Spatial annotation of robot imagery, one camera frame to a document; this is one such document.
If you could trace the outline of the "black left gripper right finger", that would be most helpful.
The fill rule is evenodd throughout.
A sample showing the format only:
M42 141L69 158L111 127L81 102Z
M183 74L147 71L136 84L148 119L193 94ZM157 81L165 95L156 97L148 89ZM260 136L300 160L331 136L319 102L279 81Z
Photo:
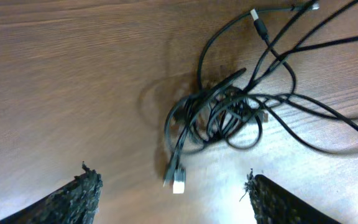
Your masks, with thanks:
M249 172L244 190L257 224L339 224L262 174Z

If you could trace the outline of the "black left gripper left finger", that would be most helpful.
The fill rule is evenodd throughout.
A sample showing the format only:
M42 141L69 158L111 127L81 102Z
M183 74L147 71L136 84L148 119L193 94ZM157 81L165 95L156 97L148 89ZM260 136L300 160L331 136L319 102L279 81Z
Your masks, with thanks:
M93 224L103 181L82 164L84 173L32 205L0 220L2 223Z

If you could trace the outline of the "black USB cable short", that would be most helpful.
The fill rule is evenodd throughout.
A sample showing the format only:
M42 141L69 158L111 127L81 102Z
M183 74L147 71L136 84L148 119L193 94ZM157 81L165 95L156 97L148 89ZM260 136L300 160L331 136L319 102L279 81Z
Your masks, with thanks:
M259 34L260 38L262 40L267 40L269 38L267 28L263 21L259 18L260 13L269 13L269 12L278 12L278 11L288 11L288 12L298 12L302 11L305 6L308 6L305 11L314 11L319 9L319 3L317 1L314 1L313 4L304 3L302 5L291 5L287 7L275 7L275 8L268 8L268 9L252 9L248 12L244 12L231 21L229 21L226 25L224 25L222 28L220 28L213 36L206 42L205 46L203 47L197 64L196 69L196 84L199 89L199 91L203 90L203 82L201 79L201 71L203 66L203 60L206 56L206 53L208 49L212 46L213 42L225 31L228 30L231 26L233 26L235 23L239 22L240 20L250 16L253 20L254 27Z

